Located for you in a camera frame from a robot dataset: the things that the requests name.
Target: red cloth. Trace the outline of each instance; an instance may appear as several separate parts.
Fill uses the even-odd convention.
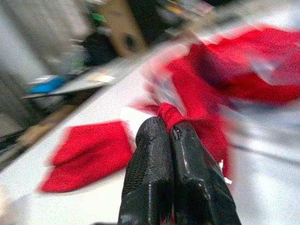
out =
[[[173,106],[162,104],[158,115],[169,130],[182,120],[190,121],[214,159],[217,162],[224,160],[223,173],[226,176],[229,170],[228,143],[222,132],[223,121],[218,115],[218,105],[229,105],[228,97],[274,105],[299,98],[300,85],[270,85],[249,65],[249,58],[254,56],[266,61],[289,59],[280,67],[285,71],[274,72],[276,76],[286,78],[287,68],[300,71],[300,57],[291,59],[291,55],[299,56],[296,46],[299,41],[297,32],[266,28],[252,30],[235,39],[224,38],[217,45],[193,44],[187,56],[173,60],[165,67],[172,74],[172,82],[186,114],[182,116]]]
[[[56,166],[40,189],[76,190],[120,170],[131,157],[122,121],[72,127],[53,158]]]

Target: green object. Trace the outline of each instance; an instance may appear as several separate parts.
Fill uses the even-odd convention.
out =
[[[106,23],[105,17],[103,15],[100,15],[99,13],[92,13],[92,17],[94,20]]]

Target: black object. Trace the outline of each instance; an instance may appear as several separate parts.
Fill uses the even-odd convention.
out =
[[[235,203],[220,168],[193,126],[171,129],[174,211],[178,225],[240,225]]]
[[[96,223],[93,223],[91,225],[117,225],[117,224],[108,224],[108,223],[96,222]]]
[[[204,0],[205,2],[211,4],[212,6],[226,5],[233,0]]]
[[[135,38],[132,35],[127,34],[124,37],[124,42],[125,42],[125,45],[127,46],[128,50],[130,50],[134,53],[137,52],[137,46],[136,46]]]
[[[127,2],[148,45],[170,27],[158,14],[156,0],[127,0]]]
[[[117,57],[117,53],[106,35],[94,33],[82,43],[89,53],[86,66],[98,66],[110,62]]]
[[[158,225],[170,220],[173,164],[169,135],[160,117],[147,119],[136,135],[127,168],[118,225]]]
[[[15,140],[24,133],[25,129],[20,129],[14,133],[0,137],[0,155],[6,151],[7,148],[15,144]]]

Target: folded red cloth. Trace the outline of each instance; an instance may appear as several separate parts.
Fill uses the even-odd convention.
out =
[[[79,189],[125,167],[131,157],[122,121],[72,127],[53,158],[56,166],[40,189],[44,192]]]

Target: blue object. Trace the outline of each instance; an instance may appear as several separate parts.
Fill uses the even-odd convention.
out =
[[[55,89],[59,88],[65,82],[66,81],[62,77],[58,76],[46,83],[34,86],[28,92],[31,94],[32,93],[48,93],[48,92],[54,91]]]

